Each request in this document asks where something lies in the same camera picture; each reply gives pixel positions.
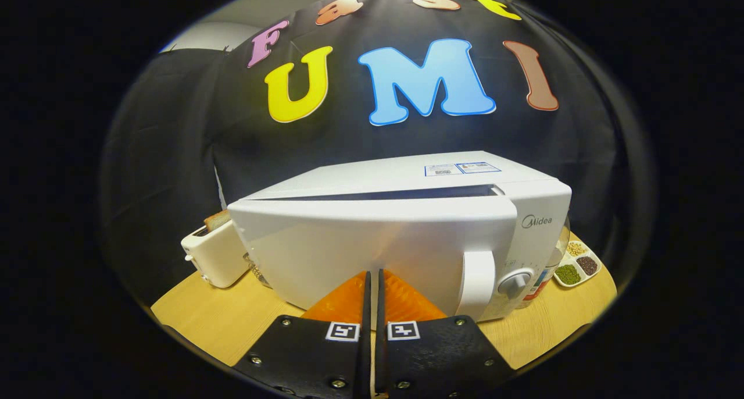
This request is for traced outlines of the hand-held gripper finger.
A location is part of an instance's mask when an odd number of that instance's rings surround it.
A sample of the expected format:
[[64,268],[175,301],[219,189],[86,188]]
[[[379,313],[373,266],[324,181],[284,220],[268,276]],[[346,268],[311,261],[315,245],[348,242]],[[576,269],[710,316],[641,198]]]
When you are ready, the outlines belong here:
[[369,398],[370,295],[359,272],[301,316],[277,316],[234,369],[285,396]]
[[375,392],[388,398],[489,398],[515,376],[470,316],[447,316],[379,271]]

